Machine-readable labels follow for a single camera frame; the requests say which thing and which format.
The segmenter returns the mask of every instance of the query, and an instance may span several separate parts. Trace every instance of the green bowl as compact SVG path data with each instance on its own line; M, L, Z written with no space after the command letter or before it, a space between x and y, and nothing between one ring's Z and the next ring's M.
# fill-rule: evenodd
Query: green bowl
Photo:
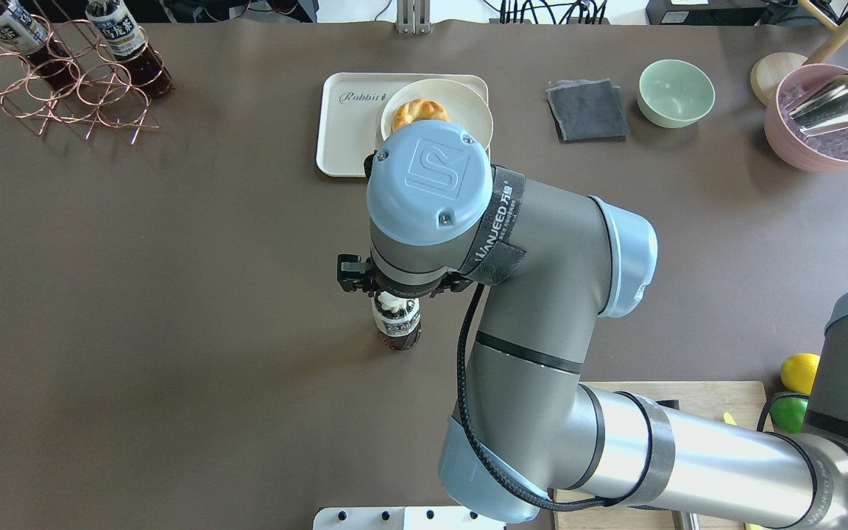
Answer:
M664 58L640 74L637 105L647 120L660 127L686 127L708 114L716 103L716 88L704 71L684 60Z

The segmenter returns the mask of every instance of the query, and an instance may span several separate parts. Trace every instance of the metal stand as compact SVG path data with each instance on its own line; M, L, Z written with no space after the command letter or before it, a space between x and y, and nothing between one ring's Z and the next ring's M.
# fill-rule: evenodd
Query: metal stand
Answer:
M431 33L431 0L397 0L398 33Z

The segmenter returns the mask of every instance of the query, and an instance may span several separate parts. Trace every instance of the gray cloth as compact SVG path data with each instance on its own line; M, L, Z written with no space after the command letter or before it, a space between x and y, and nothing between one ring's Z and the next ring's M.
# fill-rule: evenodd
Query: gray cloth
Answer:
M630 132L620 103L620 87L609 79L556 81L545 91L562 141L626 137Z

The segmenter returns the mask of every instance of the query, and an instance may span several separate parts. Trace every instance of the metal ice scoop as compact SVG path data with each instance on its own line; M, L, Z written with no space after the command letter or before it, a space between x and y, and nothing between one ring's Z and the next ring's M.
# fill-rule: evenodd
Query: metal ice scoop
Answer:
M838 75L790 108L788 116L804 135L820 135L848 127L848 74Z

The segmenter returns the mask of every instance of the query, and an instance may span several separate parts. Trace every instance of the lemon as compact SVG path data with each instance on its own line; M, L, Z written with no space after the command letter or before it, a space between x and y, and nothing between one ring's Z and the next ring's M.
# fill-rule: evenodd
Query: lemon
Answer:
M780 365L780 380L788 390L808 395L813 390L819 364L820 356L815 353L795 353Z

